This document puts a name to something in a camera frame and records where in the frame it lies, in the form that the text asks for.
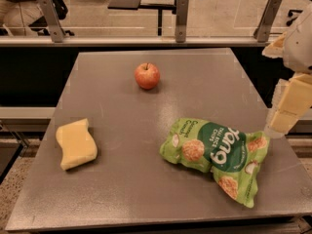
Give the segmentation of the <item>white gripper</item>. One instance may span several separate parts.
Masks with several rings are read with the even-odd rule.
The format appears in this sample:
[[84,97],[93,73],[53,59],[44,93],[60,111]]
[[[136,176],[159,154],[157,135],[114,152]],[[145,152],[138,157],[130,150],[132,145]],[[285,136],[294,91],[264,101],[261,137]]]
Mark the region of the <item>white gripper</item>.
[[283,57],[284,66],[295,73],[280,79],[268,110],[264,132],[271,138],[286,135],[312,106],[312,4],[309,4],[262,54],[271,59]]

